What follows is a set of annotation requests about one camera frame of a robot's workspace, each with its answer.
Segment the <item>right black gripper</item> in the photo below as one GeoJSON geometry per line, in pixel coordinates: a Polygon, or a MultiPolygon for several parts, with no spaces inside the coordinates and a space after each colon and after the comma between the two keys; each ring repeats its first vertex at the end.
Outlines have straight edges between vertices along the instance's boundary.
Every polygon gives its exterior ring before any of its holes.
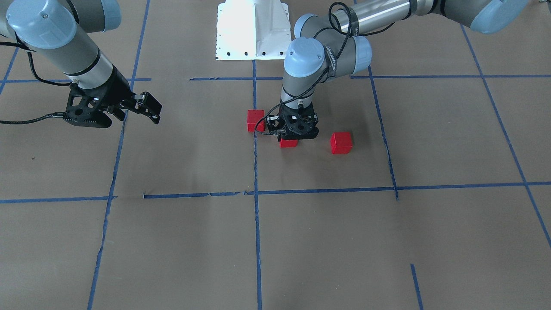
{"type": "MultiPolygon", "coordinates": [[[[77,85],[83,89],[84,83],[77,83],[77,85]]],[[[106,87],[106,96],[103,101],[104,106],[106,106],[104,113],[113,113],[116,119],[124,121],[126,118],[124,110],[129,110],[136,114],[145,115],[155,125],[159,124],[160,112],[163,106],[149,92],[134,94],[130,90],[128,81],[116,67],[112,67],[108,79],[98,87],[102,86],[106,87]]]]}

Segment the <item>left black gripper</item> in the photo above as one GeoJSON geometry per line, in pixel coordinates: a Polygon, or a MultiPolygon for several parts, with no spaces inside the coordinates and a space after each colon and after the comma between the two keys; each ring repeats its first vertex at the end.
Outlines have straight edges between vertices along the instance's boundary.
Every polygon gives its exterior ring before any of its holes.
{"type": "Polygon", "coordinates": [[[283,105],[280,108],[280,118],[288,124],[295,124],[295,122],[298,121],[314,124],[315,110],[313,107],[313,103],[302,108],[292,108],[288,105],[283,105]]]}

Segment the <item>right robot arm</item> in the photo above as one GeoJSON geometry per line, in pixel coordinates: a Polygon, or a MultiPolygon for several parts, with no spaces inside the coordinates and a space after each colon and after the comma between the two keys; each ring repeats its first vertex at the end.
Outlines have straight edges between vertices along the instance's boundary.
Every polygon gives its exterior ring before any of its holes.
{"type": "Polygon", "coordinates": [[[90,38],[90,33],[121,24],[116,0],[3,0],[1,35],[12,47],[43,55],[70,80],[63,118],[74,126],[106,129],[113,115],[123,121],[125,110],[142,114],[155,124],[162,105],[148,92],[132,92],[126,78],[90,38]]]}

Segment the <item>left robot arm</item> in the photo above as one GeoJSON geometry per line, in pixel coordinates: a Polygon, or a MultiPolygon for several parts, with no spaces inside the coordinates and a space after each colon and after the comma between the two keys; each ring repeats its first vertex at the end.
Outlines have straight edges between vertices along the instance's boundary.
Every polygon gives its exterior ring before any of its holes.
{"type": "Polygon", "coordinates": [[[270,124],[311,131],[317,87],[337,78],[374,73],[405,76],[471,74],[462,30],[492,35],[509,26],[527,0],[365,0],[334,2],[294,25],[284,61],[281,101],[270,124]]]}

